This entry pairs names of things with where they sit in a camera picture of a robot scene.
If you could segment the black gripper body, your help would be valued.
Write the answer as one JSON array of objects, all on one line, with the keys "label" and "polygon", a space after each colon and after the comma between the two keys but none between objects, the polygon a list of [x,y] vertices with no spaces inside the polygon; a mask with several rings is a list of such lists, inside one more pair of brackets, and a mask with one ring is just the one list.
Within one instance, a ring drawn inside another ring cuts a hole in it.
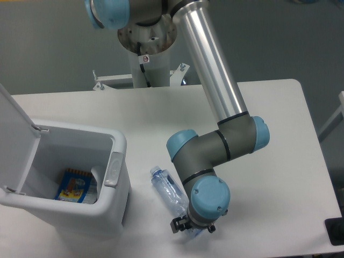
[{"label": "black gripper body", "polygon": [[214,224],[213,222],[200,222],[198,220],[196,220],[195,218],[193,218],[191,215],[187,215],[187,219],[189,221],[189,224],[192,228],[198,228],[198,229],[207,229],[207,227],[210,224]]}]

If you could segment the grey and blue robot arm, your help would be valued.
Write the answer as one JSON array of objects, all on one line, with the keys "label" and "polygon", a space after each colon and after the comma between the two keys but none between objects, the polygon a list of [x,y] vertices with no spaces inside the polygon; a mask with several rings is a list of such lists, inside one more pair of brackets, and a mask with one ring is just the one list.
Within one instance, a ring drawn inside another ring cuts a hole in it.
[{"label": "grey and blue robot arm", "polygon": [[167,150],[189,199],[188,208],[171,222],[174,233],[189,229],[215,231],[230,202],[218,165],[264,148],[267,124],[247,110],[232,77],[208,14],[208,1],[85,1],[95,28],[117,31],[132,54],[136,88],[169,84],[165,53],[177,35],[184,36],[218,129],[205,135],[182,130],[167,141]]}]

